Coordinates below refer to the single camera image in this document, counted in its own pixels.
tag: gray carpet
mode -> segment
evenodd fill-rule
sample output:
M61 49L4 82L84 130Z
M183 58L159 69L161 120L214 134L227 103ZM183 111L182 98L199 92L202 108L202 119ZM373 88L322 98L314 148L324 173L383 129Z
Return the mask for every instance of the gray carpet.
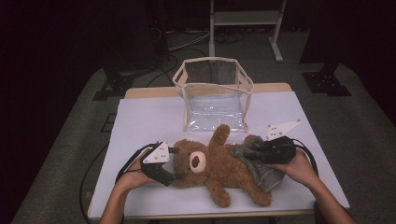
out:
M299 64L308 32L282 32L278 45L283 63L276 63L268 44L270 33L238 35L242 41L216 45L217 56L235 58L256 83L287 82L296 92L311 126L349 200L350 214L359 223L393 223L391 209L396 201L396 129L363 88L359 77L340 65L335 74L352 96L329 97L311 93L302 72L318 71L321 64ZM171 34L169 43L177 46L196 35ZM207 43L191 48L206 55ZM186 49L173 53L178 65L184 59L202 57L200 51ZM170 69L176 60L163 64ZM162 71L137 77L133 87L145 87ZM25 198L13 223L85 223L80 212L78 193L81 180L91 162L110 137L112 113L117 112L120 97L105 101L92 98L106 82L103 70L92 75L65 122L35 183ZM151 86L169 86L159 77ZM101 153L88 172L82 188L82 204L87 210L106 151ZM208 219L164 220L161 223L210 223ZM128 220L127 223L148 223ZM268 223L263 218L220 218L217 223ZM277 223L314 223L311 216L281 217Z

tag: teddy bear ear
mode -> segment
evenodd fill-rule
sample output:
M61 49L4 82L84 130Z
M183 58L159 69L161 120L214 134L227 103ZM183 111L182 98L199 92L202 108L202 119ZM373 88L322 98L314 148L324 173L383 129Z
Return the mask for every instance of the teddy bear ear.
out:
M253 135L253 134L248 135L248 136L245 138L244 144L246 145L247 143L249 143L250 140L251 140L252 138L254 138L254 137L256 137L256 136Z
M188 142L189 142L189 140L187 140L187 139L180 140L175 143L174 147L178 147L180 149L180 147L186 145Z

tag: clear plastic bag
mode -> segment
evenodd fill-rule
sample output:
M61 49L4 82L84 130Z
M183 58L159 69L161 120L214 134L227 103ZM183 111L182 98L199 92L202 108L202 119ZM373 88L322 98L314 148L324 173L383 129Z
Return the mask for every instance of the clear plastic bag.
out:
M185 102L184 131L213 132L220 124L247 132L253 82L235 59L205 57L183 62L173 77Z

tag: teddy bear paw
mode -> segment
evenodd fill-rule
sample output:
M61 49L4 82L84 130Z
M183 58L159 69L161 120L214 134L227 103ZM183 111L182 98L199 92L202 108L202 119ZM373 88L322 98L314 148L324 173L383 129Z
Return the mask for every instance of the teddy bear paw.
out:
M228 207L231 204L231 198L230 195L227 192L222 192L218 193L214 196L214 202L219 206L219 207Z
M270 193L260 193L252 198L253 202L261 207L268 207L271 204L272 197Z

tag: teddy bear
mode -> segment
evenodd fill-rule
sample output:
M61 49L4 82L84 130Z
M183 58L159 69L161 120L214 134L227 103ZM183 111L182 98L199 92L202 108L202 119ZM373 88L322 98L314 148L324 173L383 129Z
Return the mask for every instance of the teddy bear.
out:
M208 146L183 139L175 143L179 148L173 158L174 186L188 188L205 185L211 199L219 207L228 207L231 198L225 188L240 188L259 206L269 206L271 192L265 192L255 182L244 163L232 153L235 145L225 144L230 127L225 124L214 131ZM245 139L246 144L252 135Z

